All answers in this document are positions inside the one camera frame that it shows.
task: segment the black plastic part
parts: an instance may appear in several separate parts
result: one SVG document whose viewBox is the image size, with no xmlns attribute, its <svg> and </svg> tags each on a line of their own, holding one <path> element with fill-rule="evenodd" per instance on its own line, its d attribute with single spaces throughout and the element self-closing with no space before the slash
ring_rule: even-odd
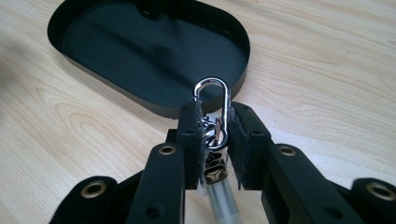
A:
<svg viewBox="0 0 396 224">
<path fill-rule="evenodd" d="M 283 201 L 290 212 L 287 222 L 278 222 L 277 214 L 269 213 L 271 209 L 264 207 L 271 223 L 363 223 L 331 182 L 297 147 L 273 145 L 266 164 L 282 198 L 266 197 L 271 196 L 271 192 L 264 189 L 262 204 Z"/>
<path fill-rule="evenodd" d="M 253 109 L 237 102 L 232 102 L 229 127 L 228 154 L 239 188 L 262 190 L 264 156 L 274 143 L 271 134 Z"/>
<path fill-rule="evenodd" d="M 176 143 L 177 142 L 177 129 L 169 129 L 166 135 L 165 143 Z"/>
<path fill-rule="evenodd" d="M 236 18 L 192 0 L 65 0 L 48 36 L 74 65 L 173 119 L 204 77 L 222 78 L 235 96 L 250 54 Z M 221 105 L 216 88 L 205 88 L 201 98 L 205 109 Z"/>
<path fill-rule="evenodd" d="M 85 195 L 91 198 L 82 196 L 85 188 Z M 93 197 L 101 188 L 103 193 Z M 59 205 L 50 223 L 103 223 L 117 188 L 117 181 L 107 176 L 93 176 L 79 182 Z"/>
<path fill-rule="evenodd" d="M 117 193 L 114 196 L 108 215 L 103 223 L 125 223 L 142 174 L 143 171 L 119 183 Z"/>
<path fill-rule="evenodd" d="M 396 188 L 374 178 L 353 182 L 349 203 L 366 223 L 396 224 Z"/>
<path fill-rule="evenodd" d="M 163 143 L 154 147 L 126 223 L 184 223 L 184 153 Z"/>
<path fill-rule="evenodd" d="M 290 210 L 268 170 L 266 170 L 263 182 L 262 206 L 264 207 L 268 222 L 271 224 L 289 223 Z"/>
<path fill-rule="evenodd" d="M 201 129 L 198 128 L 198 104 L 191 101 L 180 108 L 177 143 L 184 149 L 185 188 L 197 189 L 200 178 Z"/>
</svg>

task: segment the wooden table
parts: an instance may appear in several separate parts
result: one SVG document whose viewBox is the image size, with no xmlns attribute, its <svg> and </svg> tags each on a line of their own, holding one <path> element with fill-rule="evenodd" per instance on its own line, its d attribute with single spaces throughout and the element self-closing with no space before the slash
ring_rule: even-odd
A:
<svg viewBox="0 0 396 224">
<path fill-rule="evenodd" d="M 251 44 L 235 101 L 277 143 L 299 147 L 331 181 L 396 185 L 396 4 L 205 0 Z M 177 120 L 161 118 L 73 66 L 48 41 L 62 0 L 0 2 L 0 222 L 47 223 L 80 180 L 121 182 L 145 167 Z M 231 184 L 244 223 L 265 223 L 259 192 Z M 186 223 L 212 223 L 188 192 Z"/>
</svg>

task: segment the silver carabiner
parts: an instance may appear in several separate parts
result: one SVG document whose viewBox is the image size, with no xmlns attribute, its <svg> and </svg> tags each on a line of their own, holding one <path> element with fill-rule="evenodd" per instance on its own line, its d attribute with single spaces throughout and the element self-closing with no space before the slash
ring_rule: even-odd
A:
<svg viewBox="0 0 396 224">
<path fill-rule="evenodd" d="M 215 85 L 223 88 L 223 105 L 221 111 L 221 132 L 223 134 L 222 141 L 214 146 L 207 146 L 211 151 L 222 150 L 228 141 L 228 120 L 230 117 L 230 106 L 231 106 L 231 91 L 227 83 L 218 77 L 207 77 L 199 81 L 193 92 L 193 98 L 196 102 L 200 102 L 199 93 L 201 90 L 209 85 Z"/>
</svg>

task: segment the oval tray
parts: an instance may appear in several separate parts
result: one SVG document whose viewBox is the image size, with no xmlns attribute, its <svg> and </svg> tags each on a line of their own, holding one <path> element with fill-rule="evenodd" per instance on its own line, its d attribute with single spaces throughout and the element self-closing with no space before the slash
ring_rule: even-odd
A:
<svg viewBox="0 0 396 224">
<path fill-rule="evenodd" d="M 250 53 L 236 18 L 187 0 L 66 0 L 49 21 L 48 36 L 74 65 L 173 119 L 204 77 L 222 78 L 235 96 Z M 204 109 L 220 108 L 221 90 L 208 87 L 201 96 Z"/>
</svg>

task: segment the mounting hole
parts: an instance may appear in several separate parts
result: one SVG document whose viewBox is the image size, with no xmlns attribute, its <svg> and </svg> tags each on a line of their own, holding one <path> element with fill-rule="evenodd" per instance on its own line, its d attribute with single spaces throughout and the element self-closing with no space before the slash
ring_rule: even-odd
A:
<svg viewBox="0 0 396 224">
<path fill-rule="evenodd" d="M 106 183 L 102 180 L 92 181 L 81 190 L 81 196 L 86 199 L 96 198 L 105 192 L 106 187 Z"/>
<path fill-rule="evenodd" d="M 340 210 L 334 207 L 324 206 L 323 211 L 337 219 L 341 219 L 343 217 L 343 214 L 340 212 Z"/>
<path fill-rule="evenodd" d="M 290 147 L 280 147 L 279 152 L 282 153 L 285 156 L 295 156 L 296 151 Z"/>
<path fill-rule="evenodd" d="M 160 148 L 159 152 L 165 156 L 173 154 L 174 152 L 176 152 L 176 148 L 175 147 L 162 147 Z"/>
<path fill-rule="evenodd" d="M 151 218 L 160 217 L 163 215 L 163 205 L 160 203 L 154 203 L 146 209 L 146 216 Z"/>
<path fill-rule="evenodd" d="M 366 189 L 375 197 L 382 200 L 390 202 L 396 200 L 396 193 L 383 184 L 371 182 L 366 185 Z"/>
</svg>

